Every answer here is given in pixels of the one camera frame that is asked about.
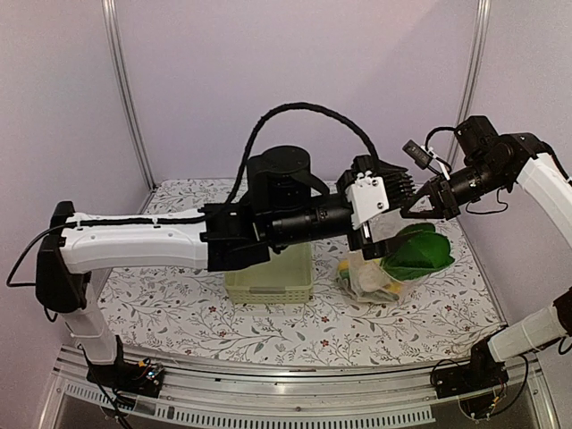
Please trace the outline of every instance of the white bracket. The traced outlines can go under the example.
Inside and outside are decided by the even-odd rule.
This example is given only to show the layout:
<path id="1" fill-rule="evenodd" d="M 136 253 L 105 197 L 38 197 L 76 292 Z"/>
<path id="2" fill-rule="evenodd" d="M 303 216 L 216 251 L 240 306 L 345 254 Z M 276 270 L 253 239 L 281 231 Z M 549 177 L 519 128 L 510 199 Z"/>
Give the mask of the white bracket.
<path id="1" fill-rule="evenodd" d="M 346 198 L 354 211 L 351 215 L 351 225 L 354 230 L 358 230 L 364 223 L 390 208 L 383 179 L 372 176 L 372 172 L 369 171 L 357 175 L 356 181 L 346 188 Z"/>

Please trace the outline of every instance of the black mount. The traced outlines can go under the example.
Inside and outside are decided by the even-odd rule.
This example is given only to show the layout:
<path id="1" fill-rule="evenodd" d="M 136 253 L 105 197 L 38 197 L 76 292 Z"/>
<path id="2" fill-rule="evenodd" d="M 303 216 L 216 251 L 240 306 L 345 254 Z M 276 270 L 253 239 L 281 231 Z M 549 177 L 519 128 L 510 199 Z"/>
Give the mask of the black mount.
<path id="1" fill-rule="evenodd" d="M 461 366 L 450 366 L 432 372 L 431 383 L 437 392 L 437 398 L 448 398 L 472 391 L 489 389 L 501 382 L 509 381 L 509 375 L 503 363 L 492 358 L 485 338 L 471 348 L 471 360 Z"/>
<path id="2" fill-rule="evenodd" d="M 50 228 L 64 225 L 66 219 L 74 213 L 71 201 L 58 203 L 52 214 Z M 56 313 L 71 313 L 78 308 L 85 308 L 85 291 L 91 278 L 91 273 L 69 272 L 60 251 L 64 245 L 62 230 L 52 231 L 42 240 L 36 264 L 36 298 L 45 308 Z"/>
<path id="3" fill-rule="evenodd" d="M 558 320 L 562 327 L 572 336 L 572 288 L 570 288 L 564 295 L 554 300 L 554 306 L 558 314 Z"/>
<path id="4" fill-rule="evenodd" d="M 125 362 L 123 359 L 123 343 L 117 340 L 117 357 L 111 365 L 95 365 L 88 362 L 88 381 L 102 386 L 128 391 L 136 395 L 158 398 L 163 387 L 164 370 L 161 364 L 154 364 L 150 376 L 141 376 L 143 368 L 138 364 Z"/>

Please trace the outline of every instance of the yellow plastic basket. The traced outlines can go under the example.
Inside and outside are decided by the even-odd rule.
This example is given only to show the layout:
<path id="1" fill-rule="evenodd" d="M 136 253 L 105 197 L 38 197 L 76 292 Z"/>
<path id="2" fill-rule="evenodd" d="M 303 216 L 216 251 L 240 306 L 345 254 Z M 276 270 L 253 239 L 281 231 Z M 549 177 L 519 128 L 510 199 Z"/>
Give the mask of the yellow plastic basket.
<path id="1" fill-rule="evenodd" d="M 289 246 L 270 261 L 225 273 L 224 287 L 234 304 L 299 304 L 314 290 L 312 248 L 309 243 Z"/>

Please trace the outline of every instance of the wire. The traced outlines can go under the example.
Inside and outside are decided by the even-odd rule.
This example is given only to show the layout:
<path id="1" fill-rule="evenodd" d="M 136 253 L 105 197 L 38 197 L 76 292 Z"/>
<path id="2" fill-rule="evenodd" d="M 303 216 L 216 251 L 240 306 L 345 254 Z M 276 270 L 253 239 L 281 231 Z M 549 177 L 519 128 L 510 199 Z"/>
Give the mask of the wire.
<path id="1" fill-rule="evenodd" d="M 28 286 L 36 286 L 36 283 L 34 283 L 34 282 L 16 282 L 16 283 L 14 283 L 14 282 L 12 282 L 12 279 L 13 279 L 14 275 L 16 275 L 16 273 L 18 272 L 18 269 L 20 268 L 20 265 L 21 265 L 22 261 L 24 260 L 24 258 L 26 257 L 26 255 L 28 255 L 28 253 L 31 251 L 31 249 L 36 245 L 36 243 L 38 241 L 42 240 L 46 235 L 48 235 L 54 231 L 62 230 L 65 227 L 66 227 L 65 225 L 58 225 L 58 226 L 55 226 L 53 228 L 48 228 L 47 230 L 42 231 L 40 234 L 38 234 L 28 244 L 28 246 L 26 246 L 26 248 L 20 253 L 20 256 L 16 260 L 16 263 L 12 267 L 12 270 L 8 274 L 8 279 L 6 279 L 6 286 L 8 286 L 9 288 L 25 288 Z"/>
<path id="2" fill-rule="evenodd" d="M 83 357 L 86 359 L 86 363 L 88 364 L 88 368 L 90 370 L 92 370 L 92 365 L 91 365 L 91 362 L 89 362 L 88 354 L 86 353 L 86 350 L 81 346 L 80 346 L 80 350 L 83 352 Z M 133 429 L 133 426 L 131 426 L 130 423 L 125 419 L 125 416 L 122 414 L 121 410 L 117 406 L 117 399 L 116 400 L 111 399 L 111 396 L 109 396 L 109 393 L 107 393 L 107 391 L 104 389 L 104 386 L 101 385 L 101 383 L 97 379 L 95 372 L 93 370 L 91 371 L 91 376 L 96 381 L 96 384 L 97 384 L 97 387 L 99 388 L 99 390 L 103 393 L 105 398 L 109 401 L 109 403 L 114 408 L 115 418 L 117 420 L 117 423 L 119 423 L 123 429 Z"/>
<path id="3" fill-rule="evenodd" d="M 551 156 L 552 161 L 554 161 L 554 164 L 556 165 L 556 168 L 558 168 L 560 174 L 562 174 L 562 176 L 564 176 L 564 179 L 566 180 L 568 185 L 572 186 L 572 181 L 570 180 L 570 176 L 568 175 L 566 170 L 564 170 L 564 167 L 560 163 L 560 160 L 558 159 L 556 152 L 554 152 L 554 149 L 552 148 L 552 146 L 549 145 L 548 143 L 544 143 L 544 145 L 546 146 L 546 150 L 547 150 L 548 154 Z"/>
<path id="4" fill-rule="evenodd" d="M 564 346 L 565 342 L 566 342 L 566 337 L 562 339 L 562 341 L 560 342 L 560 344 L 558 346 L 558 354 L 561 356 L 568 354 L 570 352 L 570 350 L 572 350 L 572 343 L 568 347 L 566 347 L 566 349 L 562 348 Z"/>
<path id="5" fill-rule="evenodd" d="M 432 167 L 431 165 L 427 165 L 427 168 L 429 169 L 430 172 L 432 172 L 433 174 L 441 174 L 441 172 L 437 169 L 435 169 L 435 167 Z"/>
<path id="6" fill-rule="evenodd" d="M 509 203 L 500 200 L 501 190 L 502 190 L 502 188 L 497 189 L 497 204 L 504 206 L 503 208 L 501 208 L 499 210 L 490 210 L 488 212 L 474 212 L 472 210 L 469 210 L 469 208 L 468 208 L 471 204 L 473 204 L 473 202 L 471 201 L 470 203 L 468 203 L 465 206 L 465 211 L 467 213 L 469 213 L 470 215 L 496 215 L 497 213 L 506 212 L 509 209 Z"/>
<path id="7" fill-rule="evenodd" d="M 54 315 L 51 316 L 46 307 L 44 307 L 44 314 L 46 315 L 47 320 L 49 320 L 51 323 L 57 320 L 57 313 L 54 313 Z"/>
<path id="8" fill-rule="evenodd" d="M 433 136 L 435 134 L 437 134 L 438 132 L 441 131 L 452 131 L 455 132 L 455 128 L 454 127 L 437 127 L 437 128 L 433 128 L 431 131 L 429 131 L 429 133 L 427 134 L 427 137 L 425 137 L 425 152 L 429 152 L 429 141 L 433 138 Z M 445 165 L 445 167 L 447 168 L 448 172 L 452 172 L 453 168 L 450 166 L 450 164 L 445 161 L 444 159 L 436 156 L 435 159 L 437 161 L 439 161 L 441 164 Z"/>
<path id="9" fill-rule="evenodd" d="M 441 131 L 452 131 L 455 132 L 455 127 L 436 127 L 429 131 L 427 137 L 425 137 L 425 150 L 429 151 L 429 140 L 433 138 L 435 134 Z"/>
<path id="10" fill-rule="evenodd" d="M 244 147 L 244 153 L 242 154 L 242 159 L 240 160 L 239 170 L 236 175 L 236 179 L 234 184 L 232 185 L 231 192 L 229 193 L 226 200 L 213 212 L 209 214 L 204 214 L 202 216 L 197 217 L 188 217 L 188 218 L 173 218 L 173 219 L 153 219 L 149 218 L 131 218 L 131 219 L 116 219 L 116 220 L 93 220 L 93 221 L 85 221 L 82 222 L 81 225 L 83 226 L 111 226 L 111 225 L 130 225 L 130 224 L 158 224 L 158 225 L 173 225 L 173 224 L 193 224 L 193 223 L 201 223 L 212 219 L 213 217 L 217 216 L 218 214 L 222 213 L 226 210 L 232 203 L 233 199 L 236 198 L 240 184 L 242 183 L 242 176 L 244 175 L 244 171 L 247 168 L 247 162 L 250 158 L 250 152 L 252 151 L 252 147 L 254 146 L 254 142 L 257 139 L 258 133 L 262 130 L 264 125 L 272 119 L 277 114 L 281 114 L 284 112 L 292 111 L 292 110 L 308 110 L 310 112 L 314 112 L 317 114 L 323 114 L 339 123 L 345 125 L 350 130 L 356 134 L 369 152 L 369 155 L 372 157 L 372 162 L 374 163 L 374 169 L 376 171 L 380 170 L 380 161 L 379 156 L 377 155 L 377 150 L 375 149 L 375 145 L 372 140 L 367 136 L 366 132 L 363 131 L 357 124 L 355 124 L 350 118 L 344 116 L 343 114 L 339 114 L 327 107 L 322 105 L 314 105 L 311 103 L 306 102 L 298 102 L 298 103 L 287 103 L 284 105 L 279 105 L 274 109 L 269 110 L 265 115 L 263 115 L 254 126 L 252 131 L 250 132 L 250 136 L 248 137 L 248 141 L 246 146 Z M 74 228 L 76 227 L 76 223 L 67 223 L 66 228 Z"/>
<path id="11" fill-rule="evenodd" d="M 518 389 L 517 395 L 513 398 L 513 400 L 505 408 L 503 408 L 501 411 L 497 411 L 496 413 L 492 413 L 490 415 L 490 417 L 498 416 L 499 414 L 504 413 L 509 408 L 511 408 L 513 405 L 515 405 L 515 403 L 518 401 L 518 398 L 520 398 L 520 396 L 522 395 L 522 392 L 524 391 L 524 389 L 526 387 L 526 382 L 528 382 L 528 359 L 526 358 L 525 355 L 519 355 L 519 356 L 525 361 L 525 378 L 522 381 L 522 384 L 520 385 L 520 389 Z"/>

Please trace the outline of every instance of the white wall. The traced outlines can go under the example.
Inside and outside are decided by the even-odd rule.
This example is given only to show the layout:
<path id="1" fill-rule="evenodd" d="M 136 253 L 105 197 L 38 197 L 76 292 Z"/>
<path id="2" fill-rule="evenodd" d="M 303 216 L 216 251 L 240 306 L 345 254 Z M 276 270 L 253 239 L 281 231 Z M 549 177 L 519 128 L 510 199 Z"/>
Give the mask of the white wall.
<path id="1" fill-rule="evenodd" d="M 0 1 L 0 278 L 55 204 L 127 213 L 146 190 L 130 143 L 100 2 Z M 35 255 L 19 280 L 33 280 Z M 32 288 L 0 287 L 0 427 L 32 427 L 67 335 Z"/>
<path id="2" fill-rule="evenodd" d="M 370 135 L 381 158 L 413 167 L 403 145 L 457 116 L 476 5 L 118 2 L 130 83 L 156 177 L 234 177 L 257 119 L 292 101 L 346 114 Z M 449 141 L 435 138 L 443 154 Z M 306 147 L 324 179 L 337 179 L 365 153 L 351 132 L 312 113 L 272 119 L 254 150 L 279 144 Z"/>
<path id="3" fill-rule="evenodd" d="M 571 38 L 572 3 L 568 1 L 493 1 L 472 108 L 472 114 L 488 115 L 498 132 L 531 131 L 550 143 L 569 172 Z M 505 199 L 508 212 L 464 214 L 461 221 L 509 321 L 515 322 L 549 305 L 572 286 L 572 250 L 524 192 L 517 189 Z M 493 206 L 491 198 L 486 204 Z M 555 350 L 546 350 L 540 356 L 562 427 L 569 427 L 572 355 L 559 357 Z"/>

